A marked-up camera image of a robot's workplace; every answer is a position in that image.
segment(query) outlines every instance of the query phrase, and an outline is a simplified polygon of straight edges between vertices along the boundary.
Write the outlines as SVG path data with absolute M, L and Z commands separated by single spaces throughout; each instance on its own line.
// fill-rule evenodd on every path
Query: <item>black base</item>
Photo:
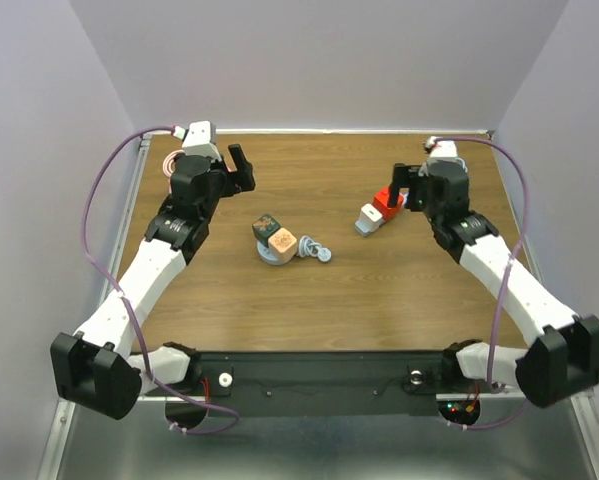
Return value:
M 599 319 L 575 318 L 572 325 L 546 329 L 517 361 L 519 388 L 545 408 L 599 384 Z
M 113 348 L 88 343 L 79 334 L 57 335 L 50 358 L 59 396 L 115 420 L 125 417 L 139 397 L 141 378 Z
M 202 352 L 199 359 L 212 403 L 244 417 L 437 416 L 438 393 L 464 393 L 472 383 L 444 375 L 443 360 L 441 351 Z M 233 378 L 227 388 L 218 383 L 224 372 Z M 193 395 L 202 395 L 201 387 Z M 195 409 L 182 407 L 173 402 L 166 416 L 187 423 L 183 417 Z

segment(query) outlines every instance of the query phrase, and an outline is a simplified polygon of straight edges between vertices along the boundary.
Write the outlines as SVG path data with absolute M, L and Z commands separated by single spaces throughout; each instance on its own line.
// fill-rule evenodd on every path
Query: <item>wooden block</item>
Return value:
M 299 243 L 292 233 L 282 227 L 268 239 L 268 248 L 275 257 L 285 263 L 297 254 Z
M 277 233 L 280 228 L 279 222 L 267 213 L 252 224 L 252 232 L 255 234 L 255 238 L 265 247 L 268 247 L 270 237 Z

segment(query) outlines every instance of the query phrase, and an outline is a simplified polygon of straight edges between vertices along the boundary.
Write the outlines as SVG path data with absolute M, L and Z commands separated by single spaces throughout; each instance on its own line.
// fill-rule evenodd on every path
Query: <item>black metal frame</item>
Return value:
M 212 403 L 247 417 L 439 414 L 436 395 L 466 392 L 446 351 L 203 352 Z M 232 376 L 224 388 L 218 379 Z M 179 390 L 202 395 L 199 383 Z M 153 395 L 163 395 L 155 391 Z

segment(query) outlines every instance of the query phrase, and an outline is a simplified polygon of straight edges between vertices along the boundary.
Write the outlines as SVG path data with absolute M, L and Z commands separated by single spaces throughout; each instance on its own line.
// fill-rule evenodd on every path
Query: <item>screw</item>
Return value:
M 423 374 L 419 370 L 410 372 L 410 383 L 413 385 L 421 385 L 423 383 Z
M 221 385 L 223 388 L 228 388 L 230 385 L 232 385 L 232 375 L 230 375 L 228 372 L 224 372 L 219 375 L 219 385 Z

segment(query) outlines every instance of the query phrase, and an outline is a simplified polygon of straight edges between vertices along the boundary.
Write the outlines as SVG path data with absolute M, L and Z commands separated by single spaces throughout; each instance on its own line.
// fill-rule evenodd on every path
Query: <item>small toy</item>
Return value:
M 366 203 L 361 207 L 359 212 L 359 219 L 355 223 L 355 230 L 367 237 L 384 223 L 392 220 L 406 204 L 408 194 L 399 194 L 399 200 L 397 206 L 388 206 L 388 187 L 379 190 L 372 200 L 372 203 Z
M 286 228 L 283 228 L 272 215 L 262 215 L 252 224 L 252 232 L 257 240 L 257 251 L 261 259 L 270 265 L 285 265 L 295 256 L 316 257 L 322 263 L 332 259 L 332 252 L 315 242 L 307 235 L 299 241 Z

